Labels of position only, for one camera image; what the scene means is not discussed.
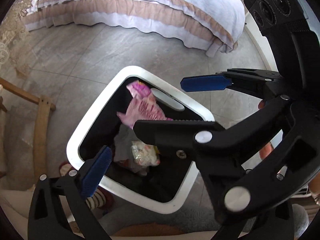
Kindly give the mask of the lavender bed blanket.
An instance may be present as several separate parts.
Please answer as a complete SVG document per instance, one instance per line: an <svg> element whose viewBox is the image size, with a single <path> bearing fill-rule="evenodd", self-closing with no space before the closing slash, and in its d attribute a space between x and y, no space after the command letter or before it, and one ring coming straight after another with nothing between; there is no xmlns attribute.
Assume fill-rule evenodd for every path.
<svg viewBox="0 0 320 240"><path fill-rule="evenodd" d="M22 21L28 30L69 23L136 28L213 57L237 48L245 9L240 0L31 0Z"/></svg>

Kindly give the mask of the clear printed plastic bag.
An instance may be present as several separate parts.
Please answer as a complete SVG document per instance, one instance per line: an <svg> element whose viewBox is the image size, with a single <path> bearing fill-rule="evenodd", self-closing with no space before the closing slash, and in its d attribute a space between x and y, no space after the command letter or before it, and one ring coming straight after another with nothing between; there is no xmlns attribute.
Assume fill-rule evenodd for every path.
<svg viewBox="0 0 320 240"><path fill-rule="evenodd" d="M136 164L142 167L160 164L159 151L156 146L147 145L142 141L131 141L131 152Z"/></svg>

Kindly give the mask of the wooden chair frame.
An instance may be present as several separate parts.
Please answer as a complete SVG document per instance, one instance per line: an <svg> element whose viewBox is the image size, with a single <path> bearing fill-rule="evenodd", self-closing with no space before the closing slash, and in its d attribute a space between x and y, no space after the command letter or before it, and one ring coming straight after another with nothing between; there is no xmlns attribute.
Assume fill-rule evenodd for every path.
<svg viewBox="0 0 320 240"><path fill-rule="evenodd" d="M38 105L33 138L33 170L35 180L38 181L40 176L47 173L47 129L50 112L56 110L56 105L50 97L35 96L3 78L1 85L12 94Z"/></svg>

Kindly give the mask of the white trash bin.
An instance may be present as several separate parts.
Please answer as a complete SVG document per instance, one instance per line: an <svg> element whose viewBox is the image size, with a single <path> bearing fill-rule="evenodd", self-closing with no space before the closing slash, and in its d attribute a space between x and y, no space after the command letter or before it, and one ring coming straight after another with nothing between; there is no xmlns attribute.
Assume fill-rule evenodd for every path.
<svg viewBox="0 0 320 240"><path fill-rule="evenodd" d="M100 186L145 209L170 214L184 204L198 176L186 149L156 146L137 137L125 119L135 106L133 93L146 90L165 117L212 121L210 110L174 86L138 66L123 68L97 97L66 147L74 168L104 146L112 162Z"/></svg>

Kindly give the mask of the pink snack wrapper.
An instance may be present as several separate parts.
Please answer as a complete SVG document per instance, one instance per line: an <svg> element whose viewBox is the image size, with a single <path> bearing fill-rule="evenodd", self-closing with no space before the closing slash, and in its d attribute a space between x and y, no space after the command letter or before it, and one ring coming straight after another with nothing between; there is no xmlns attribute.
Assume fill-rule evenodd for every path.
<svg viewBox="0 0 320 240"><path fill-rule="evenodd" d="M121 122L133 129L138 120L161 120L170 121L159 107L156 97L151 89L144 83L136 80L126 86L132 96L132 100L126 110L126 113L117 112Z"/></svg>

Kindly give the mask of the embroidered round tablecloth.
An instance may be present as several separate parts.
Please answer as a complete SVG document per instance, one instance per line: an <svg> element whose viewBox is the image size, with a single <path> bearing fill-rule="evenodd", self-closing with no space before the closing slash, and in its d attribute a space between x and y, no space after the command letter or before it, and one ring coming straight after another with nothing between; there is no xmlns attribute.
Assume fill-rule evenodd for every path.
<svg viewBox="0 0 320 240"><path fill-rule="evenodd" d="M23 23L32 0L16 0L1 23L1 67L10 67L20 79L29 76L29 31Z"/></svg>

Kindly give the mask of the striped sock foot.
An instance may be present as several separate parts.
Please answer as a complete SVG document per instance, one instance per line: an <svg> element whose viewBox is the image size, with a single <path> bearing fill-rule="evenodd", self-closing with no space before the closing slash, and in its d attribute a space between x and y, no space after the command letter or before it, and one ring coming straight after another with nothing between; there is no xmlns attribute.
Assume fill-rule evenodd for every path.
<svg viewBox="0 0 320 240"><path fill-rule="evenodd" d="M100 189L96 189L95 193L86 199L86 204L90 210L103 210L106 207L107 199Z"/></svg>

